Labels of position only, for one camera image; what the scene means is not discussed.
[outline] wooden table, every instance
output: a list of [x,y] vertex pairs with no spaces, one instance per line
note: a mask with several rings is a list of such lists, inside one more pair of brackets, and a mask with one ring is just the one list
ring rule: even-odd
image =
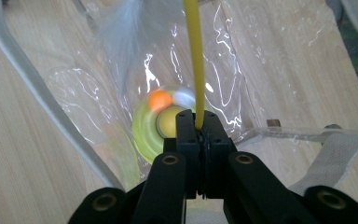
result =
[[[358,79],[324,0],[212,1],[203,15],[206,8],[232,19],[252,125],[280,119],[285,127],[358,129]],[[68,35],[89,32],[72,1],[11,0],[5,15],[42,77],[79,63],[78,50],[91,48],[83,35]],[[75,17],[78,24],[68,23]],[[0,223],[66,222],[102,186],[0,50]]]

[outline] orange object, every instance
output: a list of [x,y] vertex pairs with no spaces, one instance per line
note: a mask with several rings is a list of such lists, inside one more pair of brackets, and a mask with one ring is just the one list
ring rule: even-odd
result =
[[148,100],[150,110],[155,113],[158,113],[162,109],[167,108],[168,106],[172,105],[172,103],[173,98],[171,95],[162,90],[152,92]]

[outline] yellow stick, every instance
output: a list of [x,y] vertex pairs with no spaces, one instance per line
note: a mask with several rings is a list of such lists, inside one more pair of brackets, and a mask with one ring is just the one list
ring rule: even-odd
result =
[[196,89],[196,129],[202,128],[204,120],[204,67],[200,27],[199,1],[184,0],[188,39],[193,63],[194,85]]

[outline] transparent plastic sheet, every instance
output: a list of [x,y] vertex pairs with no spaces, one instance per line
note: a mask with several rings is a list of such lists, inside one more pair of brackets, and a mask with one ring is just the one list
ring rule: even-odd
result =
[[[161,86],[183,85],[191,89],[193,87],[192,74],[188,58],[186,28],[179,25],[173,26],[172,42],[163,46],[154,46],[144,55],[143,63],[131,69],[132,75],[130,75],[128,86],[135,91],[120,94],[115,85],[115,77],[119,74],[115,74],[115,70],[112,69],[115,66],[114,60],[106,58],[105,52],[95,53],[92,49],[93,37],[98,30],[96,21],[101,17],[103,9],[112,6],[115,2],[80,1],[79,10],[83,10],[86,21],[74,27],[71,20],[77,15],[69,15],[68,22],[60,24],[62,29],[68,33],[66,41],[69,46],[73,47],[69,51],[75,57],[72,61],[65,62],[66,66],[50,69],[46,80],[51,92],[78,130],[111,167],[125,189],[131,189],[145,179],[150,168],[148,162],[138,154],[132,140],[131,121],[136,106],[144,99],[145,95]],[[277,94],[274,95],[277,98],[276,104],[285,102],[288,105],[304,105],[309,102],[305,92],[295,88],[295,82],[300,82],[301,74],[298,79],[294,78],[293,83],[285,83],[285,79],[281,79],[281,75],[285,73],[282,64],[293,62],[296,66],[293,58],[282,55],[278,61],[273,61],[272,57],[279,56],[282,52],[272,51],[269,46],[259,47],[249,37],[254,35],[255,39],[261,39],[264,43],[273,42],[269,37],[273,33],[264,28],[269,26],[269,19],[261,17],[257,21],[254,17],[256,13],[263,14],[262,8],[259,7],[248,6],[245,8],[245,12],[249,16],[246,17],[247,21],[244,23],[250,25],[250,32],[238,38],[243,42],[237,44],[248,45],[247,53],[254,54],[254,60],[250,62],[252,66],[243,70],[241,64],[247,63],[238,62],[238,54],[232,47],[230,39],[232,32],[238,32],[238,30],[231,29],[232,23],[237,17],[236,15],[226,15],[224,7],[234,6],[228,1],[211,1],[200,6],[202,27],[206,27],[202,32],[205,47],[207,101],[213,108],[213,112],[221,119],[229,136],[238,144],[238,149],[254,152],[280,178],[283,184],[290,186],[301,178],[309,168],[311,160],[307,155],[316,157],[320,150],[320,143],[309,140],[316,133],[320,134],[325,131],[293,129],[290,130],[291,137],[281,139],[277,138],[279,134],[271,136],[266,132],[258,132],[257,129],[250,131],[247,129],[253,126],[262,126],[257,118],[271,117],[270,109],[277,106],[268,106],[263,102],[263,99],[269,98],[268,95]],[[306,4],[293,6],[293,10],[297,10],[296,7],[306,10]],[[317,20],[300,21],[296,25],[302,29],[309,26],[314,30],[315,36],[296,35],[297,38],[302,38],[302,42],[309,45],[310,48],[315,41],[318,41],[318,34],[327,29],[325,24]],[[73,29],[84,29],[84,36],[74,39],[69,35]],[[287,32],[289,36],[293,32],[293,27],[283,26],[282,32]],[[316,56],[311,56],[315,62],[318,61]],[[274,71],[266,70],[267,67],[264,66],[266,63],[274,63],[276,69]],[[274,77],[276,78],[274,79],[276,87],[286,86],[288,88],[269,89],[269,86],[264,86],[261,83],[264,78],[260,78],[260,81],[251,80],[251,84],[257,86],[257,89],[249,91],[246,85],[249,83],[245,82],[245,77],[257,66],[261,67],[260,70],[263,71],[259,74],[260,76],[276,74]],[[249,97],[252,98],[253,104],[249,103]],[[303,120],[303,112],[300,107],[293,107],[291,112],[297,115],[298,120]],[[358,169],[349,172],[350,175],[355,173],[358,173]],[[354,178],[357,177],[349,177],[347,180],[352,183]],[[356,191],[358,189],[352,191],[353,189],[346,187],[350,185],[350,182],[343,182],[341,189],[358,200],[358,191]],[[220,203],[208,201],[192,204],[190,202],[188,208],[208,207],[214,212],[221,212]]]

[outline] yellow rod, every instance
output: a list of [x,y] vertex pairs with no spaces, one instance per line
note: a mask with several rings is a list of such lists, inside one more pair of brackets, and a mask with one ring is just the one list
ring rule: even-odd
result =
[[194,85],[196,89],[196,129],[202,128],[204,120],[204,67],[198,0],[184,0],[188,39],[193,63]]

